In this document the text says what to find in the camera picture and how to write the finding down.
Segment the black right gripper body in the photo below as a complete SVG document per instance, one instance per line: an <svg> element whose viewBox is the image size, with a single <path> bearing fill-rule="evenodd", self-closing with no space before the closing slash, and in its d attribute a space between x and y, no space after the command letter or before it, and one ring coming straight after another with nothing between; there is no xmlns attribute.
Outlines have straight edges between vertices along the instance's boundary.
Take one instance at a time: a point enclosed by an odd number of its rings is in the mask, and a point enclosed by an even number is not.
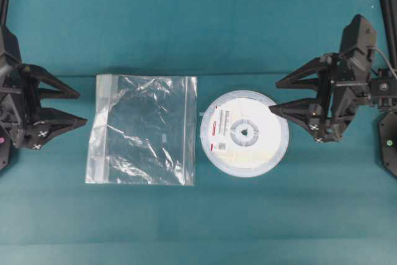
<svg viewBox="0 0 397 265"><path fill-rule="evenodd" d="M316 98L308 106L308 131L317 143L340 141L369 93L372 52L364 56L328 53L319 58Z"/></svg>

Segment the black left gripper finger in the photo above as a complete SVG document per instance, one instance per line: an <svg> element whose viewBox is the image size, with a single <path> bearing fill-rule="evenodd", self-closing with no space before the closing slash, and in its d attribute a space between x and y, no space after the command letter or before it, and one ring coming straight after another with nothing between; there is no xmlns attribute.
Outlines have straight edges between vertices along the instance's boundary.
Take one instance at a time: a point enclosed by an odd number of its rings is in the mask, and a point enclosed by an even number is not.
<svg viewBox="0 0 397 265"><path fill-rule="evenodd" d="M45 68L37 65L29 66L29 76L34 81L39 99L78 99L80 93L50 74ZM40 88L44 83L54 89Z"/></svg>
<svg viewBox="0 0 397 265"><path fill-rule="evenodd" d="M40 108L38 120L33 123L33 146L42 147L66 132L84 126L87 120L61 110Z"/></svg>

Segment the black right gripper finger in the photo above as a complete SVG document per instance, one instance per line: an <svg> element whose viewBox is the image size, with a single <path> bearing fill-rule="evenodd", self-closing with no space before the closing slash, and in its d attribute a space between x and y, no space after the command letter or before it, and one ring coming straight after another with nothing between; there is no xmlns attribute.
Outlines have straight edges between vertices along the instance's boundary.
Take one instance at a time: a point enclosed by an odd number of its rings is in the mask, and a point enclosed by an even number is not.
<svg viewBox="0 0 397 265"><path fill-rule="evenodd" d="M323 114L321 101L315 98L304 98L272 105L269 109L273 114L292 121L301 127L309 127L311 119Z"/></svg>
<svg viewBox="0 0 397 265"><path fill-rule="evenodd" d="M318 90L319 78L308 78L313 74L318 74L326 67L326 57L313 58L294 72L276 82L276 87L280 89L310 89Z"/></svg>

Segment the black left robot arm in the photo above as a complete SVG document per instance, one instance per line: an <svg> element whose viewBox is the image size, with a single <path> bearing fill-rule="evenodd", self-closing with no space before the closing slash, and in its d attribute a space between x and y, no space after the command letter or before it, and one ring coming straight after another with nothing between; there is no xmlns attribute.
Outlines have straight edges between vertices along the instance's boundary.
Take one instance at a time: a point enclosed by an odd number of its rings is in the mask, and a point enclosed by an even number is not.
<svg viewBox="0 0 397 265"><path fill-rule="evenodd" d="M80 94L45 68L25 64L17 37L7 28L9 0L1 0L1 168L11 149L39 150L53 138L86 124L87 120L42 107L43 99L78 99Z"/></svg>

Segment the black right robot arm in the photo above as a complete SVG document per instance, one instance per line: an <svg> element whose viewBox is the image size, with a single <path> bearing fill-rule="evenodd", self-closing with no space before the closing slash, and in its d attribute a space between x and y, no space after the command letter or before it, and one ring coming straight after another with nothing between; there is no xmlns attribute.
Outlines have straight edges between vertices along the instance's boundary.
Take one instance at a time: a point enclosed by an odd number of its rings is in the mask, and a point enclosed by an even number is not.
<svg viewBox="0 0 397 265"><path fill-rule="evenodd" d="M311 89L314 98L270 106L270 111L304 128L318 143L340 141L359 107L375 106L381 161L396 174L396 0L380 0L388 53L362 15L347 25L337 53L312 59L280 81L281 89Z"/></svg>

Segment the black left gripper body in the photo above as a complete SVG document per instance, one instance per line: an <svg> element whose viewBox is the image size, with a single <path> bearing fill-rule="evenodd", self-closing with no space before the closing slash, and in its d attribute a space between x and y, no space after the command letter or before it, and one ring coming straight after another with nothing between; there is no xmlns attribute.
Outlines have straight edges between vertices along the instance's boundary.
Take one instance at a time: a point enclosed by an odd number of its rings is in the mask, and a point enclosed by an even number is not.
<svg viewBox="0 0 397 265"><path fill-rule="evenodd" d="M1 128L16 148L39 150L44 144L39 85L45 69L21 64L1 83Z"/></svg>

